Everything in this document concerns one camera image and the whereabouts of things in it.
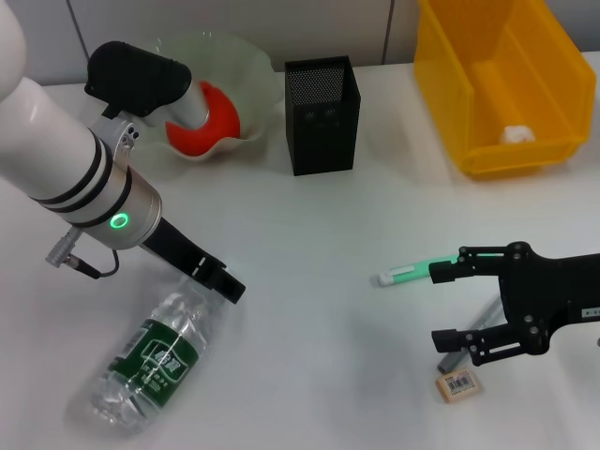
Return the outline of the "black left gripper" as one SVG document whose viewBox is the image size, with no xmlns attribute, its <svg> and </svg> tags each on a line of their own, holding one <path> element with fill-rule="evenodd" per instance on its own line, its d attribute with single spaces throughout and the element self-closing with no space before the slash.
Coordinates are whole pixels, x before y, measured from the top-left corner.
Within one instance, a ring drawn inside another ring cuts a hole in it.
<svg viewBox="0 0 600 450">
<path fill-rule="evenodd" d="M 159 220 L 142 246 L 234 305 L 246 291 L 246 285 L 223 262 L 195 245 L 165 218 Z"/>
</svg>

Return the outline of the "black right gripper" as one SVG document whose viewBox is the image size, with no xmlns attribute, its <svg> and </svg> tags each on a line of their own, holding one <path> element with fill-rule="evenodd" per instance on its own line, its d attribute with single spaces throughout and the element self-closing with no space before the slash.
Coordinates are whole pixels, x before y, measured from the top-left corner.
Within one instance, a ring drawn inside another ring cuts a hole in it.
<svg viewBox="0 0 600 450">
<path fill-rule="evenodd" d="M 552 335 L 571 324 L 599 320 L 599 255 L 550 259 L 525 242 L 507 247 L 461 247 L 455 262 L 433 262 L 434 284 L 460 278 L 499 276 L 507 322 L 485 329 L 435 330 L 431 337 L 438 353 L 466 351 L 472 364 L 549 350 Z"/>
</svg>

